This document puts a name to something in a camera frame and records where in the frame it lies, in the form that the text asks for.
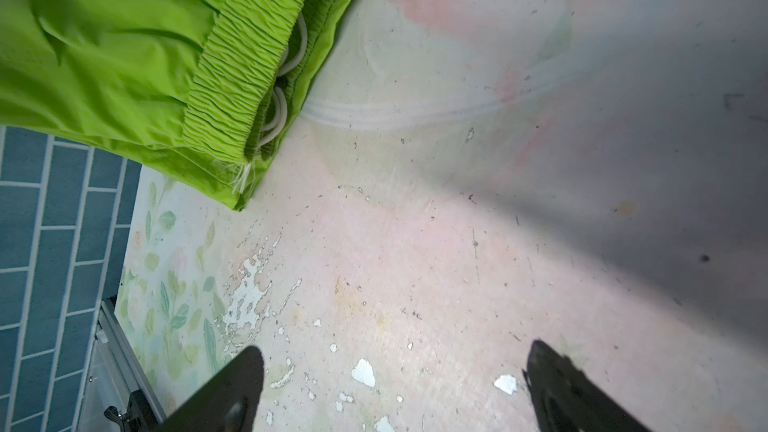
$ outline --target white elastic cord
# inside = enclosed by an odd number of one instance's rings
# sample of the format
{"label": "white elastic cord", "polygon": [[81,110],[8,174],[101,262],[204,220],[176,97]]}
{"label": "white elastic cord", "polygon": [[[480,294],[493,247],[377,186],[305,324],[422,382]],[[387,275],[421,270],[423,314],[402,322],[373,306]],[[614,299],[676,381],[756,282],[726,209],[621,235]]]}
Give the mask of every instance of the white elastic cord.
{"label": "white elastic cord", "polygon": [[275,115],[272,117],[272,120],[270,120],[269,123],[264,124],[264,127],[261,128],[262,132],[268,132],[269,130],[272,130],[277,125],[277,121],[280,120],[280,111],[278,110],[279,103],[277,101],[277,94],[275,93],[275,90],[272,89],[272,102],[275,104]]}
{"label": "white elastic cord", "polygon": [[259,142],[256,144],[256,147],[262,147],[277,137],[283,130],[283,127],[286,126],[286,121],[288,120],[288,102],[286,101],[286,96],[283,93],[283,90],[279,87],[275,87],[273,89],[273,93],[276,96],[273,96],[273,98],[275,101],[275,116],[277,117],[277,126],[272,129],[272,132],[266,134],[266,137],[259,140]]}
{"label": "white elastic cord", "polygon": [[285,63],[286,59],[288,58],[288,49],[289,49],[289,47],[286,47],[285,52],[283,52],[283,56],[280,58],[280,63],[277,64],[277,69],[278,70],[280,70],[280,68],[283,66],[283,63]]}
{"label": "white elastic cord", "polygon": [[285,65],[281,64],[282,66],[280,66],[279,70],[277,71],[278,77],[282,77],[288,72],[291,72],[292,69],[299,65],[299,62],[301,62],[301,60],[304,58],[304,53],[306,52],[307,34],[306,22],[304,22],[304,15],[301,12],[299,12],[299,19],[297,22],[299,23],[299,34],[301,35],[301,46],[299,46],[299,53],[297,53],[296,56],[290,60],[290,62],[286,63]]}
{"label": "white elastic cord", "polygon": [[[282,77],[288,72],[291,72],[293,68],[299,65],[299,63],[304,58],[304,54],[306,53],[306,22],[304,21],[304,15],[301,12],[299,12],[299,19],[296,22],[299,24],[299,35],[301,36],[299,53],[297,53],[296,56],[293,57],[293,59],[291,59],[288,63],[283,64],[288,57],[289,47],[286,47],[286,51],[283,53],[283,57],[280,59],[280,64],[277,66],[278,77]],[[275,115],[272,117],[272,120],[270,120],[269,123],[265,124],[264,127],[261,128],[262,132],[268,132],[270,130],[272,132],[267,134],[263,139],[259,140],[259,142],[256,144],[256,147],[262,147],[277,137],[280,132],[283,131],[283,127],[288,120],[288,102],[286,101],[283,90],[278,86],[275,86],[272,89],[272,101],[275,103]]]}

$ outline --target tile grout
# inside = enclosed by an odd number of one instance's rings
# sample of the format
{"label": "tile grout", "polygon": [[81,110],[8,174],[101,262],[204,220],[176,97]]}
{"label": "tile grout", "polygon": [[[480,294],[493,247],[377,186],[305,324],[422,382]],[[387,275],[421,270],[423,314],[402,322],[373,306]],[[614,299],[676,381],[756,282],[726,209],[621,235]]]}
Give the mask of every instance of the tile grout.
{"label": "tile grout", "polygon": [[22,360],[34,359],[35,357],[41,357],[43,355],[48,355],[48,354],[52,353],[54,350],[56,350],[56,349],[50,348],[48,350],[40,350],[39,352],[34,352],[33,354],[23,355],[22,356]]}
{"label": "tile grout", "polygon": [[[120,200],[123,197],[123,185],[125,184],[125,169],[128,166],[128,159],[123,158],[122,163],[120,164],[120,177],[118,178],[118,191],[115,193],[114,196],[114,202],[112,203],[112,219],[110,220],[109,225],[109,236],[107,236],[107,250],[104,251],[104,264],[101,266],[101,277],[99,279],[99,285],[98,285],[98,294],[96,296],[96,303],[94,304],[94,307],[96,310],[98,310],[99,305],[101,303],[101,295],[104,293],[104,282],[107,279],[107,267],[109,266],[109,259],[110,254],[112,253],[112,241],[114,239],[114,230],[115,226],[118,222],[118,212],[120,210]],[[85,353],[85,363],[83,365],[83,370],[85,370],[85,373],[83,374],[83,377],[80,379],[80,390],[78,391],[78,401],[74,407],[75,412],[80,410],[82,399],[83,399],[83,392],[85,389],[85,376],[88,375],[88,368],[91,365],[91,353],[93,350],[93,343],[94,339],[93,336],[96,334],[96,322],[98,320],[98,313],[94,314],[93,321],[91,322],[91,335],[89,337],[91,340],[88,342],[88,349]],[[76,430],[78,428],[78,419],[80,418],[79,414],[75,414],[74,420],[72,421],[72,430]]]}
{"label": "tile grout", "polygon": [[58,377],[56,377],[55,379],[53,379],[53,382],[57,382],[57,381],[59,381],[59,380],[63,380],[63,379],[66,379],[66,378],[70,378],[70,377],[72,377],[73,375],[77,375],[77,374],[80,374],[81,372],[83,372],[83,369],[80,369],[80,370],[75,370],[74,372],[70,372],[69,374],[59,375]]}
{"label": "tile grout", "polygon": [[8,268],[0,268],[0,274],[6,274],[10,272],[26,272],[29,270],[29,267],[8,267]]}
{"label": "tile grout", "polygon": [[6,126],[0,126],[0,177],[2,177],[2,158],[5,155],[5,131]]}
{"label": "tile grout", "polygon": [[11,426],[16,425],[16,424],[21,424],[22,422],[26,422],[27,420],[32,420],[34,418],[38,418],[41,415],[43,415],[43,412],[37,412],[36,414],[28,415],[27,417],[25,417],[23,419],[19,419],[19,420],[16,420],[14,422],[11,422]]}
{"label": "tile grout", "polygon": [[81,149],[81,150],[91,149],[90,146],[86,146],[85,144],[73,144],[71,142],[60,142],[58,140],[54,141],[54,145],[56,147],[67,147],[68,149]]}
{"label": "tile grout", "polygon": [[58,358],[62,351],[62,340],[64,339],[64,326],[67,323],[67,309],[69,307],[69,296],[72,292],[72,276],[74,275],[74,264],[77,261],[78,249],[80,247],[80,236],[83,228],[83,215],[85,214],[85,203],[88,198],[88,184],[91,181],[91,171],[93,170],[94,163],[94,148],[88,148],[88,155],[85,159],[85,175],[82,181],[82,189],[80,191],[80,203],[78,204],[78,215],[75,220],[74,238],[72,240],[72,250],[69,258],[69,266],[67,269],[67,281],[64,286],[64,296],[62,298],[62,308],[59,311],[58,316],[58,330],[56,332],[56,348],[53,352],[53,365],[51,366],[51,374],[48,378],[48,392],[45,394],[45,408],[43,409],[43,424],[41,432],[45,432],[48,426],[48,414],[51,411],[51,401],[53,396],[53,386],[56,379],[56,371],[58,369]]}
{"label": "tile grout", "polygon": [[14,180],[0,180],[0,186],[2,187],[29,187],[29,188],[41,188],[42,185],[37,182],[16,182]]}
{"label": "tile grout", "polygon": [[95,310],[96,310],[95,308],[84,308],[79,311],[67,312],[66,317],[72,317],[73,315],[87,314],[88,312],[93,312]]}
{"label": "tile grout", "polygon": [[16,356],[13,363],[13,374],[11,377],[11,394],[8,399],[8,408],[6,409],[5,430],[11,429],[11,422],[16,407],[16,390],[18,388],[18,376],[22,368],[22,354],[24,351],[24,340],[27,336],[27,320],[29,319],[29,305],[32,301],[32,284],[34,281],[34,270],[38,262],[38,246],[40,245],[40,227],[43,221],[43,211],[45,207],[45,197],[48,193],[48,180],[51,175],[51,160],[53,157],[53,136],[48,136],[45,143],[45,155],[43,159],[42,181],[40,192],[38,194],[37,210],[34,216],[34,231],[32,234],[32,248],[29,253],[29,272],[27,273],[26,289],[24,290],[24,303],[22,306],[22,319],[19,321],[18,336],[16,337]]}

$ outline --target rust stain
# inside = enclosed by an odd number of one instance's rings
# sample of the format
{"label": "rust stain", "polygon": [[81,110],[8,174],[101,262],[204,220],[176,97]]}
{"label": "rust stain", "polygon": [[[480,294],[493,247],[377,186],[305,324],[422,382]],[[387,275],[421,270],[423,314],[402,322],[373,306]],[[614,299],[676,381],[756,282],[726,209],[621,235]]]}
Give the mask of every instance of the rust stain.
{"label": "rust stain", "polygon": [[621,214],[622,216],[632,216],[638,207],[631,200],[625,200],[614,208],[614,212]]}

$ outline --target blue tile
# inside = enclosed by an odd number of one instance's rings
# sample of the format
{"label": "blue tile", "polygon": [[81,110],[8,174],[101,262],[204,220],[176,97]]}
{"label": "blue tile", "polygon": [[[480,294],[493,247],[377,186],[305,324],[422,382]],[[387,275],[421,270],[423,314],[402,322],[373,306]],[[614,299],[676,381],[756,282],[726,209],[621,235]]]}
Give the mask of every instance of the blue tile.
{"label": "blue tile", "polygon": [[101,149],[94,150],[94,164],[91,168],[91,183],[89,185],[91,187],[117,187],[122,164],[122,157]]}
{"label": "blue tile", "polygon": [[44,226],[73,226],[77,221],[87,158],[86,150],[53,148],[43,212]]}
{"label": "blue tile", "polygon": [[0,399],[0,424],[5,424],[5,415],[8,413],[8,399]]}
{"label": "blue tile", "polygon": [[82,369],[85,365],[85,353],[91,341],[91,325],[94,314],[80,314],[67,317],[64,325],[62,351],[58,356],[56,375],[65,375]]}
{"label": "blue tile", "polygon": [[24,355],[48,350],[56,345],[58,316],[62,311],[73,237],[72,230],[40,232]]}
{"label": "blue tile", "polygon": [[11,432],[40,432],[43,425],[43,416],[25,420],[11,427]]}
{"label": "blue tile", "polygon": [[78,404],[81,376],[82,374],[76,374],[72,377],[56,381],[56,384],[53,386],[51,409],[48,412],[46,430],[57,432],[72,425],[74,407]]}
{"label": "blue tile", "polygon": [[14,420],[29,417],[45,408],[52,362],[53,353],[22,360],[13,408]]}
{"label": "blue tile", "polygon": [[141,174],[141,164],[129,160],[125,167],[123,195],[120,197],[120,208],[118,209],[118,224],[130,224],[130,219],[134,215],[136,191],[139,188],[139,174]]}
{"label": "blue tile", "polygon": [[32,130],[5,130],[5,152],[0,180],[40,182],[48,136]]}
{"label": "blue tile", "polygon": [[0,325],[16,324],[22,320],[26,283],[26,272],[0,274]]}
{"label": "blue tile", "polygon": [[29,265],[39,190],[0,186],[0,268]]}
{"label": "blue tile", "polygon": [[99,260],[107,251],[109,225],[112,222],[114,192],[89,192],[85,199],[83,228],[80,232],[78,261]]}
{"label": "blue tile", "polygon": [[96,305],[101,264],[79,265],[74,268],[68,312],[81,311]]}
{"label": "blue tile", "polygon": [[0,331],[0,395],[5,395],[11,391],[11,376],[13,375],[13,362],[16,360],[17,340],[18,328]]}
{"label": "blue tile", "polygon": [[101,298],[110,298],[118,294],[120,276],[123,274],[125,249],[128,247],[129,228],[116,228],[112,238],[112,251],[109,254],[107,277],[104,280],[104,292]]}

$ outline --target floral wallpaper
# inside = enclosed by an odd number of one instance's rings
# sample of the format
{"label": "floral wallpaper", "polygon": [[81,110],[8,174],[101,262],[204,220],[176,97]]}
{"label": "floral wallpaper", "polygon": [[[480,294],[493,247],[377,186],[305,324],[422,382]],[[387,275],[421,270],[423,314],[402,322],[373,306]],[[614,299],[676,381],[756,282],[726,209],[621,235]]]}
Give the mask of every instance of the floral wallpaper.
{"label": "floral wallpaper", "polygon": [[[221,321],[226,311],[220,296],[223,285],[206,272],[206,263],[217,260],[211,257],[216,224],[206,225],[198,244],[172,245],[180,222],[179,204],[168,198],[175,181],[163,177],[158,183],[158,176],[150,176],[143,224],[137,224],[134,215],[116,312],[170,413],[178,406],[175,398],[187,397],[232,356],[223,352],[220,340],[226,331]],[[140,214],[143,210],[137,204]]]}

